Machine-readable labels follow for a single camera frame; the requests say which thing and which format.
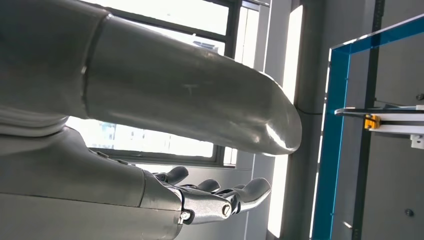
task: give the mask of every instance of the robotic hand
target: robotic hand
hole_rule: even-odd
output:
[[[224,190],[213,179],[178,185],[185,167],[150,173],[89,150],[69,127],[0,134],[0,171],[2,240],[173,240],[184,224],[226,220],[271,191],[263,178]]]
[[[207,179],[199,185],[175,186],[188,176],[188,171],[183,166],[178,166],[168,173],[154,175],[180,197],[182,208],[179,224],[204,224],[225,220],[231,215],[256,208],[271,192],[271,186],[264,178],[255,178],[247,185],[240,184],[224,190],[220,190],[220,184],[213,179]]]

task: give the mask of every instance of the window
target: window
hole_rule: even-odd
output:
[[[166,22],[225,35],[229,8],[204,0],[84,0]]]
[[[253,67],[259,12],[251,7],[240,8],[239,25],[234,26],[230,22],[233,17],[229,14],[237,14],[237,11],[234,11],[237,4],[232,1],[212,3],[206,0],[84,0],[84,2],[105,7],[113,15],[134,24],[219,55],[226,54],[235,58],[237,62]],[[233,34],[236,30],[238,30],[237,38]],[[173,165],[183,163],[196,165],[193,164],[193,160],[201,160],[204,165],[213,167],[235,166],[237,160],[237,149],[169,133],[77,117],[70,117],[66,124],[81,133],[89,148],[100,149],[111,157],[123,159],[128,157],[130,159],[127,160],[130,162],[159,161]],[[153,162],[146,161],[146,158],[134,160],[139,156],[153,156],[153,153],[156,154]]]
[[[169,133],[69,117],[66,125],[77,130],[89,148],[163,153],[210,158],[214,145]]]
[[[224,51],[225,51],[224,42],[215,41],[215,40],[199,37],[196,35],[185,34],[185,33],[177,32],[177,31],[173,31],[169,29],[164,29],[164,28],[160,28],[156,26],[150,26],[143,23],[137,23],[137,22],[133,22],[133,23],[140,25],[142,27],[148,28],[150,30],[153,30],[155,32],[161,33],[163,35],[166,35],[180,42],[183,42],[195,47],[209,49],[212,52],[218,53],[219,55],[222,55],[222,56],[224,55]]]

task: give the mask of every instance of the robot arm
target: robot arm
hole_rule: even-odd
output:
[[[74,116],[251,153],[301,142],[299,115],[270,77],[82,2],[1,1],[0,56],[0,113],[50,116],[38,132]]]
[[[173,240],[184,224],[226,220],[271,191],[262,178],[220,191],[212,179],[177,186],[184,167],[150,173],[90,151],[68,127],[0,135],[0,170],[2,240]]]

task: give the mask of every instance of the black cable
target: black cable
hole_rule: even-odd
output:
[[[300,109],[300,108],[299,108],[299,107],[297,107],[297,106],[295,106],[295,108],[296,108],[299,112],[301,112],[301,113],[303,113],[303,114],[306,114],[306,115],[323,115],[323,113],[322,113],[322,112],[308,112],[308,111],[304,111],[304,110]]]

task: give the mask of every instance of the window frame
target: window frame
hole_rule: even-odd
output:
[[[242,7],[252,9],[253,5],[259,5],[262,2],[256,0],[203,0],[206,2],[218,4],[228,8],[228,17],[225,35],[202,30],[194,27],[189,27],[177,23],[168,22],[165,20],[148,17],[141,14],[127,12],[112,7],[105,7],[95,3],[83,1],[84,4],[105,9],[116,17],[120,17],[132,22],[150,25],[158,28],[176,31],[183,34],[196,35],[201,38],[222,42],[225,44],[224,56],[234,59],[236,55],[236,44],[239,28],[240,11]],[[184,165],[184,166],[200,166],[200,167],[219,167],[219,168],[235,168],[235,165],[224,165],[225,146],[214,144],[212,157],[203,156],[185,156],[170,153],[158,152],[143,152],[133,150],[117,150],[107,148],[90,147],[94,152],[101,152],[111,158],[119,158],[132,164],[168,164],[168,165]]]

